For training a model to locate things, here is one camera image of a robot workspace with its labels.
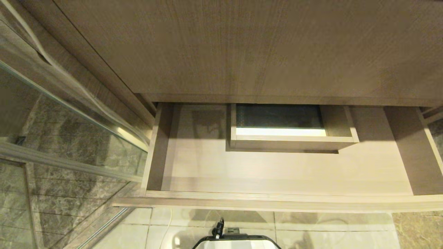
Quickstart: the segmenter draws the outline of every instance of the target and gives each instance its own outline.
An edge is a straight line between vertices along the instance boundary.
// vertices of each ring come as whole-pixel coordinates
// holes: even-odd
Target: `white cable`
[[[169,230],[169,227],[171,226],[171,222],[172,222],[172,208],[170,208],[169,210],[171,211],[171,218],[169,219],[169,223],[168,223],[168,225],[167,225],[166,231],[165,231],[165,233],[163,234],[162,241],[160,242],[160,249],[162,249],[163,240],[165,239],[166,234],[167,234],[167,231]]]
[[[51,64],[53,67],[55,67],[60,73],[62,73],[65,77],[67,77],[74,85],[76,85],[80,90],[110,119],[117,122],[118,124],[124,126],[128,130],[132,131],[134,134],[136,134],[142,141],[145,143],[146,147],[149,147],[149,143],[146,141],[145,136],[143,133],[136,127],[132,127],[130,124],[128,124],[126,121],[119,117],[115,117],[112,115],[109,111],[106,110],[108,108],[107,106],[103,105],[102,103],[98,102],[95,97],[81,84],[77,81],[76,78],[74,78],[71,74],[69,74],[68,71],[66,71],[60,64],[58,64],[43,48],[42,44],[40,43],[39,39],[35,35],[35,33],[32,31],[32,29],[29,27],[29,25],[26,23],[26,21],[22,18],[22,16],[14,9],[14,7],[8,2],[8,0],[1,0],[3,5],[9,10],[9,12],[17,19],[17,21],[22,25],[22,27],[26,30],[26,32],[29,34],[31,39],[34,41],[35,45],[37,46],[37,49],[39,50],[40,54]]]

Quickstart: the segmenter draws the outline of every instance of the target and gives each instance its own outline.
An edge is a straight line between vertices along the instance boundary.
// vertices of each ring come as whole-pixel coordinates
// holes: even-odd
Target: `white tile floor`
[[[393,248],[399,242],[389,214],[318,214],[173,209],[162,249],[191,249],[223,217],[226,227],[265,235],[283,249]],[[159,249],[170,210],[136,209],[95,249]]]

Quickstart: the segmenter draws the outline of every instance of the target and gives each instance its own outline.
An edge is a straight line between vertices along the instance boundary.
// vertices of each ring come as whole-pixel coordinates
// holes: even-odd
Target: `wooden cabinet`
[[[159,105],[139,198],[116,206],[386,212],[443,207],[442,161],[414,107],[345,107],[338,153],[229,150],[228,105]]]

